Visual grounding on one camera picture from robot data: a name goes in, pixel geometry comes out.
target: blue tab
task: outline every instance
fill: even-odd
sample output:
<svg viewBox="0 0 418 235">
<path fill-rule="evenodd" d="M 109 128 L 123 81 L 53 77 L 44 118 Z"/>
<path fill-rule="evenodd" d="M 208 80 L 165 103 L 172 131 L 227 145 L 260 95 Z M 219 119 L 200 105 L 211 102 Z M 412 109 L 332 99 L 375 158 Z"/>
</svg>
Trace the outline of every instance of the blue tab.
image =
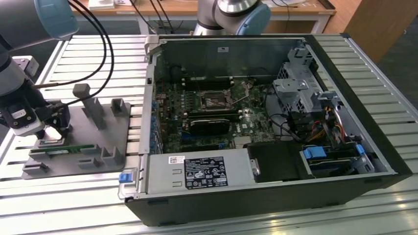
<svg viewBox="0 0 418 235">
<path fill-rule="evenodd" d="M 303 151 L 304 158 L 324 158 L 327 156 L 324 148 L 323 147 L 308 147 Z"/>
<path fill-rule="evenodd" d="M 363 155 L 366 153 L 364 149 L 363 149 L 363 146 L 360 144 L 355 145 L 355 148 L 358 149 L 358 153 L 360 155 Z"/>
<path fill-rule="evenodd" d="M 308 150 L 303 150 L 303 155 L 306 159 L 310 159 L 312 157 L 311 153 L 308 152 Z"/>
<path fill-rule="evenodd" d="M 132 173 L 121 173 L 119 175 L 119 183 L 131 183 L 132 182 Z"/>
</svg>

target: workbench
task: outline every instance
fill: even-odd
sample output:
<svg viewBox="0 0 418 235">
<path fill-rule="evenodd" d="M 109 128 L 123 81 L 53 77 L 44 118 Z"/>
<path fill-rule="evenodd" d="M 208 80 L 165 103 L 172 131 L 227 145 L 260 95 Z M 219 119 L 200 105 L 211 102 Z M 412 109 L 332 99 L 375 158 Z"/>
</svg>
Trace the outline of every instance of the workbench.
<svg viewBox="0 0 418 235">
<path fill-rule="evenodd" d="M 408 179 L 340 206 L 147 227 L 117 197 L 117 172 L 22 180 L 21 168 L 36 138 L 16 137 L 9 131 L 0 147 L 0 233 L 371 235 L 418 229 L 418 112 L 350 38 L 315 37 L 414 172 Z M 115 73 L 99 99 L 103 104 L 109 103 L 111 98 L 123 97 L 133 105 L 125 164 L 125 168 L 133 168 L 139 164 L 145 36 L 119 35 L 111 39 Z M 89 74 L 101 61 L 101 49 L 97 36 L 73 36 L 69 41 L 59 42 L 37 84 L 73 80 Z M 103 71 L 87 81 L 92 92 L 101 86 L 108 69 L 109 60 Z M 332 90 L 324 73 L 319 74 Z M 63 102 L 75 99 L 71 85 L 46 88 L 42 94 L 46 99 L 60 98 Z"/>
<path fill-rule="evenodd" d="M 88 0 L 80 0 L 80 2 L 88 6 Z M 197 20 L 197 1 L 196 0 L 163 0 L 160 1 L 164 10 L 167 12 L 171 21 L 196 21 Z M 159 20 L 149 0 L 136 0 L 135 3 L 145 21 Z M 156 9 L 161 15 L 161 19 L 165 20 L 163 12 L 155 2 Z M 331 15 L 335 14 L 335 10 L 326 9 L 318 0 L 308 0 L 306 3 L 295 4 L 298 8 L 290 8 L 290 20 L 291 21 L 314 21 L 314 27 L 311 33 L 322 33 Z M 77 20 L 85 21 L 84 17 L 75 10 Z M 140 34 L 149 34 L 148 25 L 141 17 L 137 15 L 132 6 L 116 5 L 115 9 L 104 9 L 92 11 L 100 21 L 137 21 Z M 271 8 L 271 21 L 287 21 L 287 8 L 272 7 Z"/>
</svg>

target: metal slotted table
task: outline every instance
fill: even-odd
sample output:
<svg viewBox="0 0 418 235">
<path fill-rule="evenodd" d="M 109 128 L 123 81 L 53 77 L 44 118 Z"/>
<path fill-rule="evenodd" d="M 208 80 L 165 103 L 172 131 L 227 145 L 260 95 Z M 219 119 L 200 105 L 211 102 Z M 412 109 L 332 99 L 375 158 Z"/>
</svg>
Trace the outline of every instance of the metal slotted table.
<svg viewBox="0 0 418 235">
<path fill-rule="evenodd" d="M 418 113 L 351 39 L 316 35 L 330 58 L 358 94 L 414 175 L 387 189 L 368 192 L 346 205 L 249 217 L 147 227 L 117 198 L 119 173 L 20 179 L 34 137 L 8 133 L 0 148 L 0 233 L 5 234 L 412 234 L 418 230 Z M 127 168 L 137 165 L 141 101 L 145 83 L 144 39 L 111 36 L 115 75 L 99 94 L 100 102 L 123 97 L 133 104 L 127 144 Z M 72 80 L 97 67 L 103 51 L 97 36 L 59 42 L 38 83 Z M 89 80 L 92 90 L 107 77 Z M 332 89 L 326 79 L 326 86 Z M 73 99 L 72 86 L 48 88 L 45 98 Z"/>
</svg>

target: warning label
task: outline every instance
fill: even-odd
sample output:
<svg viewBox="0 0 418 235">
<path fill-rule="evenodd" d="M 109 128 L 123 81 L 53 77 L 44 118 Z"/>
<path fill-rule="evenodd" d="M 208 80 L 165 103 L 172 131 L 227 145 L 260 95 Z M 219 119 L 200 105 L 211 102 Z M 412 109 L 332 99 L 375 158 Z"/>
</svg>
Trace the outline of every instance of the warning label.
<svg viewBox="0 0 418 235">
<path fill-rule="evenodd" d="M 185 188 L 228 186 L 223 157 L 184 159 Z"/>
</svg>

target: black cable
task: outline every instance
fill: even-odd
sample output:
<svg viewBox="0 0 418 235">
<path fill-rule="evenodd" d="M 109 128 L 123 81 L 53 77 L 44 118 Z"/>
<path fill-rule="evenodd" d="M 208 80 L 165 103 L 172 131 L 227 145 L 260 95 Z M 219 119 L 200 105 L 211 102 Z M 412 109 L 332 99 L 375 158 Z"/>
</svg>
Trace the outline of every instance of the black cable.
<svg viewBox="0 0 418 235">
<path fill-rule="evenodd" d="M 131 4 L 132 4 L 132 7 L 135 8 L 135 11 L 136 11 L 137 15 L 140 16 L 140 18 L 143 19 L 143 21 L 144 21 L 145 24 L 148 25 L 148 28 L 151 29 L 151 31 L 155 31 L 153 28 L 152 28 L 152 26 L 151 26 L 151 24 L 148 23 L 148 21 L 145 21 L 145 18 L 144 18 L 144 16 L 143 16 L 143 14 L 139 12 L 139 9 L 137 9 L 137 7 L 136 7 L 133 1 L 129 0 L 129 2 L 131 2 Z"/>
<path fill-rule="evenodd" d="M 83 98 L 79 98 L 79 99 L 76 99 L 76 100 L 73 100 L 73 101 L 71 101 L 71 102 L 57 106 L 55 108 L 55 111 L 59 110 L 60 108 L 65 107 L 65 106 L 69 106 L 69 105 L 72 105 L 72 104 L 75 104 L 75 103 L 77 103 L 80 101 L 84 101 L 87 99 L 95 97 L 103 91 L 103 89 L 105 88 L 105 86 L 107 86 L 107 84 L 108 84 L 108 82 L 111 80 L 111 77 L 112 77 L 112 74 L 113 74 L 113 69 L 115 69 L 115 53 L 113 53 L 113 46 L 112 46 L 112 42 L 111 42 L 111 39 L 109 39 L 109 35 L 108 35 L 108 33 L 107 33 L 107 31 L 105 31 L 100 21 L 97 20 L 96 16 L 92 14 L 92 12 L 88 10 L 88 8 L 79 2 L 79 0 L 72 0 L 72 1 L 84 9 L 84 11 L 92 17 L 93 21 L 96 22 L 96 24 L 97 24 L 99 28 L 101 29 L 101 32 L 103 32 L 103 34 L 105 36 L 105 39 L 107 39 L 107 42 L 108 42 L 108 45 L 109 45 L 109 51 L 111 51 L 111 69 L 109 69 L 109 75 L 108 75 L 108 77 L 107 77 L 101 87 L 99 88 L 99 90 L 93 94 L 91 94 L 91 95 L 88 95 L 88 96 L 85 96 Z M 73 6 L 73 8 L 76 9 L 77 12 L 80 12 L 80 13 L 83 12 L 77 6 L 75 6 L 75 5 L 72 5 L 72 6 Z"/>
<path fill-rule="evenodd" d="M 73 5 L 71 2 L 68 2 L 69 5 L 76 9 L 76 5 Z M 103 51 L 103 60 L 101 60 L 101 63 L 97 67 L 97 69 L 87 76 L 87 77 L 83 77 L 80 79 L 76 79 L 76 80 L 72 80 L 69 82 L 63 82 L 63 83 L 56 83 L 53 86 L 49 86 L 49 87 L 57 87 L 57 86 L 64 86 L 64 85 L 69 85 L 69 84 L 73 84 L 73 83 L 77 83 L 77 82 L 83 82 L 84 80 L 89 79 L 92 76 L 96 75 L 96 73 L 101 70 L 103 66 L 104 66 L 104 63 L 105 63 L 105 58 L 107 58 L 107 45 L 105 45 L 105 41 L 104 41 L 104 36 L 103 36 L 103 33 L 99 29 L 99 27 L 96 26 L 96 24 L 92 22 L 92 20 L 88 18 L 88 16 L 84 14 L 84 12 L 81 11 L 80 14 L 83 15 L 83 17 L 87 19 L 87 21 L 91 23 L 92 27 L 96 29 L 99 35 L 100 35 L 100 38 L 101 38 L 101 43 L 103 43 L 103 47 L 104 47 L 104 51 Z"/>
<path fill-rule="evenodd" d="M 251 72 L 252 71 L 256 71 L 256 70 L 263 70 L 266 73 L 267 73 L 267 75 L 270 75 L 271 77 L 272 77 L 272 75 L 271 75 L 271 72 L 268 72 L 268 70 L 264 68 L 264 67 L 255 67 L 255 68 L 252 68 L 249 71 L 248 71 L 248 73 L 247 73 L 247 77 L 248 78 L 251 78 Z"/>
<path fill-rule="evenodd" d="M 274 114 L 271 115 L 268 118 L 270 118 L 270 121 L 272 122 L 274 125 L 276 125 L 282 130 L 284 130 L 294 138 L 295 141 L 300 142 L 300 143 L 307 143 L 303 139 L 300 139 L 300 137 L 291 131 L 288 130 L 286 127 L 283 127 L 283 125 L 280 125 L 279 123 L 276 123 L 274 120 L 272 120 L 272 116 L 276 116 L 276 115 L 283 115 L 283 114 Z"/>
<path fill-rule="evenodd" d="M 155 13 L 156 13 L 156 15 L 157 15 L 157 18 L 159 18 L 159 21 L 161 22 L 161 24 L 163 24 L 163 19 L 161 19 L 161 16 L 159 15 L 159 12 L 157 12 L 157 10 L 156 10 L 156 7 L 155 7 L 155 4 L 153 4 L 153 1 L 152 0 L 149 0 L 149 2 L 151 2 L 151 5 L 152 5 L 152 8 L 153 8 L 153 10 L 155 10 Z"/>
<path fill-rule="evenodd" d="M 286 21 L 286 26 L 284 26 L 284 33 L 286 33 L 287 32 L 287 25 L 288 25 L 288 21 L 290 21 L 290 10 L 288 10 L 288 8 L 298 8 L 298 7 L 296 6 L 288 6 L 288 4 L 283 0 L 280 0 L 280 2 L 284 3 L 286 6 L 276 4 L 274 0 L 271 0 L 271 1 L 276 6 L 287 8 L 287 21 Z"/>
<path fill-rule="evenodd" d="M 163 13 L 164 13 L 164 16 L 165 16 L 167 21 L 168 21 L 168 25 L 169 25 L 169 29 L 171 29 L 171 34 L 175 34 L 175 30 L 173 30 L 173 28 L 172 28 L 171 21 L 169 21 L 169 19 L 168 19 L 168 16 L 167 16 L 165 10 L 164 10 L 164 8 L 163 8 L 163 5 L 161 5 L 161 3 L 160 3 L 159 1 L 160 1 L 160 0 L 156 0 L 157 5 L 159 5 L 159 7 L 161 8 Z"/>
<path fill-rule="evenodd" d="M 184 22 L 184 21 L 180 22 L 177 28 L 175 29 L 175 33 L 176 33 L 176 31 L 180 29 L 180 27 L 181 27 L 181 25 L 183 25 L 183 22 Z"/>
</svg>

